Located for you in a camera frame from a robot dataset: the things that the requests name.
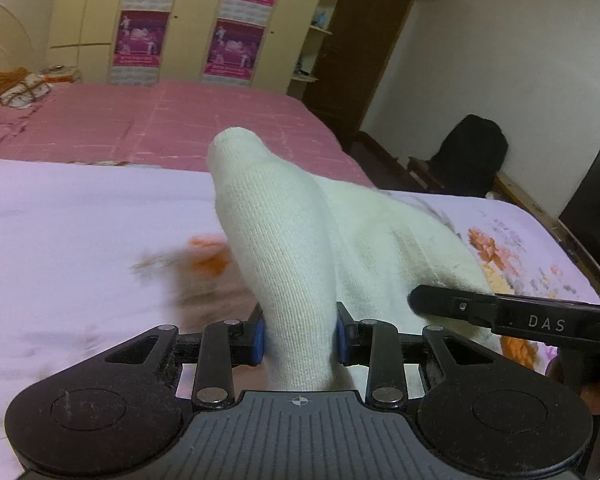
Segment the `cream wardrobe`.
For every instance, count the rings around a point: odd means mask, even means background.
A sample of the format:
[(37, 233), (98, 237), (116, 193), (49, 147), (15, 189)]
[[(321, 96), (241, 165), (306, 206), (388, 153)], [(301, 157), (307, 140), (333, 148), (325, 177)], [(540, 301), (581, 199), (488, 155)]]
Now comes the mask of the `cream wardrobe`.
[[(109, 84), (122, 0), (55, 0), (47, 62), (77, 67), (84, 81)], [(202, 80), (222, 0), (174, 0), (160, 80)], [(249, 88), (285, 93), (316, 0), (276, 0)]]

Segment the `dark brown door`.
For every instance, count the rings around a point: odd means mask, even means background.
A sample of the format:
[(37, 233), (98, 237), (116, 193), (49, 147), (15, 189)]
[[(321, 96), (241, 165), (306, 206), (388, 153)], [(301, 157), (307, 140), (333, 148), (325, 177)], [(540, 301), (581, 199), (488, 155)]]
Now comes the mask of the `dark brown door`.
[(304, 105), (341, 145), (358, 134), (414, 0), (338, 0)]

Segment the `floral lilac bed sheet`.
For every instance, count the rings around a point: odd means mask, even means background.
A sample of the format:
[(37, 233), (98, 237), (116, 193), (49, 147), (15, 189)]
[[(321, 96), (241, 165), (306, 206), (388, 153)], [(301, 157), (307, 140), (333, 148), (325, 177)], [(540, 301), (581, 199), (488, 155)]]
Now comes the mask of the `floral lilac bed sheet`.
[[(528, 212), (499, 200), (379, 191), (439, 220), (470, 252), (492, 238), (496, 286), (592, 301)], [(20, 465), (3, 425), (21, 390), (162, 323), (184, 323), (159, 257), (219, 234), (204, 172), (0, 160), (0, 479)]]

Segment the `pale green knit sweater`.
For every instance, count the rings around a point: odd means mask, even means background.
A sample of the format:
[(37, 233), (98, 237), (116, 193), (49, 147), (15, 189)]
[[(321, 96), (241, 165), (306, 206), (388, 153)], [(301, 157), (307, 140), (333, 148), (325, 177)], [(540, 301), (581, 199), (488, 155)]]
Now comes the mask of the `pale green knit sweater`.
[(486, 294), (477, 259), (447, 226), (383, 192), (309, 174), (251, 131), (229, 128), (207, 157), (215, 211), (264, 314), (274, 390), (356, 389), (337, 361), (337, 310), (419, 333), (408, 305), (420, 285)]

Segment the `corner shelf unit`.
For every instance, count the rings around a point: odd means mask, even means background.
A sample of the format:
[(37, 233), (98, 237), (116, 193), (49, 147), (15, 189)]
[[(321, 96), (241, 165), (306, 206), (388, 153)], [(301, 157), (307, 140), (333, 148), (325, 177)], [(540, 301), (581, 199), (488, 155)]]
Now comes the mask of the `corner shelf unit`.
[(337, 4), (338, 0), (316, 0), (309, 28), (304, 37), (288, 86), (288, 96), (302, 100), (306, 88), (317, 82), (315, 65), (321, 54), (324, 41), (332, 36), (329, 26)]

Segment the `black chair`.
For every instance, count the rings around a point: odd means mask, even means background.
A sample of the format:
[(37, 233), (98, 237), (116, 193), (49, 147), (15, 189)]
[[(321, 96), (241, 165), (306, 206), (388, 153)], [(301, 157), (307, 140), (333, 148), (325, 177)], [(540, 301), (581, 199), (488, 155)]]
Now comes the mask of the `black chair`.
[(425, 190), (484, 197), (492, 190), (508, 142), (500, 126), (475, 114), (465, 116), (428, 160), (411, 157), (408, 174)]

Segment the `pink checked bed cover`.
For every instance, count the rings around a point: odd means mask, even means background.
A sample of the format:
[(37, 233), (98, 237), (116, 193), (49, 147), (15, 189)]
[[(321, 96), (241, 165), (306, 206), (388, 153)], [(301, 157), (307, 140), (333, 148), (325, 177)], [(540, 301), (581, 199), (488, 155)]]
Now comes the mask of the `pink checked bed cover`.
[(186, 81), (56, 84), (23, 110), (0, 104), (0, 158), (204, 171), (209, 144), (246, 128), (277, 156), (335, 180), (370, 180), (336, 136), (283, 94)]

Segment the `lower right pink poster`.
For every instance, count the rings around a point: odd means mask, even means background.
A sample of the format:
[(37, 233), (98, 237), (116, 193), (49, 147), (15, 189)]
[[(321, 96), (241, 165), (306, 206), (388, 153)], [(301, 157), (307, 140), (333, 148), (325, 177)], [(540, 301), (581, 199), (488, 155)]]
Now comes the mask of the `lower right pink poster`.
[(249, 87), (265, 29), (219, 18), (204, 62), (202, 80), (210, 84)]

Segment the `cream wooden headboard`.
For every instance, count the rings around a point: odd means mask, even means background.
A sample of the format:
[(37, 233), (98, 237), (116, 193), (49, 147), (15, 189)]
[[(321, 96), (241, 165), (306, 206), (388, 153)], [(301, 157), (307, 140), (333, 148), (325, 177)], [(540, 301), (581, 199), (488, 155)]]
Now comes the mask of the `cream wooden headboard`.
[(23, 24), (0, 3), (0, 72), (19, 67), (34, 71), (32, 42)]

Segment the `lower left pink poster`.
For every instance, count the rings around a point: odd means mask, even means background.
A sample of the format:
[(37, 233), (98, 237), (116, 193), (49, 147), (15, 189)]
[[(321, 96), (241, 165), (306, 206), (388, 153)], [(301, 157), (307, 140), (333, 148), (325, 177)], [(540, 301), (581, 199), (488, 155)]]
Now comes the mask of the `lower left pink poster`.
[(108, 82), (149, 87), (159, 79), (168, 12), (123, 10), (114, 40)]

